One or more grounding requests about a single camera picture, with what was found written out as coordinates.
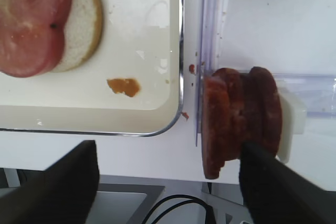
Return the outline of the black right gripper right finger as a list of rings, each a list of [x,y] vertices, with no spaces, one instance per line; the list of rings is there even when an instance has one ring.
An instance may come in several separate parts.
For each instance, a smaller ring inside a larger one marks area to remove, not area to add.
[[[239,184],[254,223],[335,223],[335,194],[304,179],[256,143],[242,145]]]

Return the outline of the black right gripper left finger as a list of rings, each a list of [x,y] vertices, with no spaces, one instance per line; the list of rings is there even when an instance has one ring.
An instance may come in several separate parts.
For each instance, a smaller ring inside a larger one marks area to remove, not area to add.
[[[99,187],[94,140],[1,197],[1,223],[85,223]]]

